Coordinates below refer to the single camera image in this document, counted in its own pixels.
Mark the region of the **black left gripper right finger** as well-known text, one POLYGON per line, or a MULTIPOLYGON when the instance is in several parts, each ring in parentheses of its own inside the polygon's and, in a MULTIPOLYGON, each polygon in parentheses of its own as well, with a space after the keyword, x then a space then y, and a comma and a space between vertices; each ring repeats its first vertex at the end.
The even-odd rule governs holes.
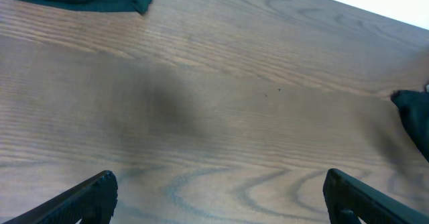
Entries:
POLYGON ((428 224, 428 216, 336 168, 326 174, 323 195, 331 224, 428 224))

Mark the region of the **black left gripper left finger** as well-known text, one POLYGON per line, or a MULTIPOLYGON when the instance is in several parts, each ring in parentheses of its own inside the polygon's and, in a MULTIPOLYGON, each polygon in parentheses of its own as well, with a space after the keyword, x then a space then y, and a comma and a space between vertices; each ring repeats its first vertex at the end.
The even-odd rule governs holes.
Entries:
POLYGON ((109 224, 117 198, 117 179, 104 170, 4 224, 109 224))

